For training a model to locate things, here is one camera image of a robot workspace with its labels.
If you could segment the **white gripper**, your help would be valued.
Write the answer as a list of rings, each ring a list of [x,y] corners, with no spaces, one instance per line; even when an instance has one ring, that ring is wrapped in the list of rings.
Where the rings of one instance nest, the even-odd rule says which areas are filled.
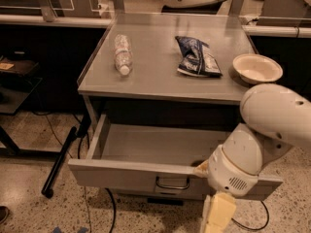
[[[229,158],[223,145],[218,145],[208,159],[193,168],[196,176],[206,178],[218,191],[205,198],[199,233],[224,233],[236,211],[234,197],[246,195],[259,181],[259,163],[251,154],[247,158],[233,156],[241,160],[242,165]]]

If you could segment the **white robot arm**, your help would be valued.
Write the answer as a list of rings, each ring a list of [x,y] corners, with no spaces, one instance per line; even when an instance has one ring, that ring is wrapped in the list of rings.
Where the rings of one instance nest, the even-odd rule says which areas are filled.
[[[259,182],[263,167],[293,147],[311,147],[311,103],[296,92],[258,84],[243,95],[239,110],[243,121],[193,169],[216,191],[205,198],[200,233],[224,233],[236,199]]]

